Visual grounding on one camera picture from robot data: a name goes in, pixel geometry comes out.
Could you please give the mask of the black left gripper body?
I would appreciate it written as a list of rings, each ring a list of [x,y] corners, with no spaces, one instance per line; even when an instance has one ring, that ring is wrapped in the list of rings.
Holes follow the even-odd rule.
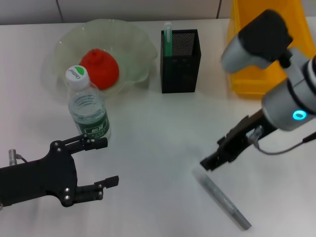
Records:
[[[41,159],[0,168],[0,203],[7,207],[54,196],[62,206],[70,207],[74,204],[77,181],[71,153],[63,141],[54,141]]]

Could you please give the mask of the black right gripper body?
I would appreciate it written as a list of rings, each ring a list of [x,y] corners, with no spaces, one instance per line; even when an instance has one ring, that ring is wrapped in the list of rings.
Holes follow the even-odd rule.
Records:
[[[268,122],[262,110],[257,111],[252,116],[244,117],[226,136],[218,140],[218,161],[234,161],[239,154],[250,146],[247,133],[259,127],[263,129],[260,139],[274,132],[274,126]]]

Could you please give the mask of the clear green-labelled water bottle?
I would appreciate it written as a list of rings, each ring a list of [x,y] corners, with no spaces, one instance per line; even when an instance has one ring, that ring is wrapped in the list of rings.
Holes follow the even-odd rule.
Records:
[[[80,134],[92,140],[111,134],[105,100],[85,67],[74,65],[65,72],[68,84],[68,109]]]

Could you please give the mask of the grey marker pen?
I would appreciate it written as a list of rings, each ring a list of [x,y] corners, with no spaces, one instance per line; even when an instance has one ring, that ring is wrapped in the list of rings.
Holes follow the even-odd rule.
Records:
[[[201,169],[193,169],[193,176],[209,195],[230,215],[230,217],[244,230],[249,230],[252,225],[239,211],[226,194],[212,181]]]

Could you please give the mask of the orange fruit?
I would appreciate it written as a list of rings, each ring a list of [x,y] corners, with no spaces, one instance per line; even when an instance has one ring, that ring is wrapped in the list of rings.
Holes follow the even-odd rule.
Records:
[[[84,55],[79,63],[86,68],[90,80],[100,90],[113,86],[119,79],[119,66],[109,53],[92,49]]]

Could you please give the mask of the green pen with white cap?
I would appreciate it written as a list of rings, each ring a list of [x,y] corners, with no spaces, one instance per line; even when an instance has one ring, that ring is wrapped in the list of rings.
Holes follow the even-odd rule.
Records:
[[[164,48],[165,56],[172,56],[172,23],[165,22],[164,24]]]

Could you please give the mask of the black mesh pen holder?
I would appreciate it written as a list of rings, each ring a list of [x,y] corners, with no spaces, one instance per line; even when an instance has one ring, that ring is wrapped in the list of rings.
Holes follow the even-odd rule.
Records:
[[[166,56],[164,31],[161,31],[160,81],[167,93],[195,92],[201,60],[198,31],[172,31],[172,55]]]

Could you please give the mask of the green glass fruit plate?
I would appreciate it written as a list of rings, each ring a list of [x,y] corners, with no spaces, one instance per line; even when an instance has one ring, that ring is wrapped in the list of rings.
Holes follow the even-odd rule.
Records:
[[[105,97],[145,81],[158,52],[147,32],[136,25],[113,19],[97,19],[71,29],[54,49],[54,74],[65,80],[66,70],[79,64],[92,49],[114,57],[119,67],[118,81],[102,90]]]

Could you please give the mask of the yellow plastic bin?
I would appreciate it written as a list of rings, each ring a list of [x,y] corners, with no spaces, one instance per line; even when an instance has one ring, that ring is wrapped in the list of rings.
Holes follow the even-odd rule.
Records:
[[[266,9],[279,13],[293,37],[291,47],[298,48],[308,58],[316,55],[316,46],[305,18],[301,0],[233,0],[233,8],[227,32],[227,41]],[[278,62],[267,69],[247,67],[230,74],[231,90],[239,96],[259,98],[286,79]]]

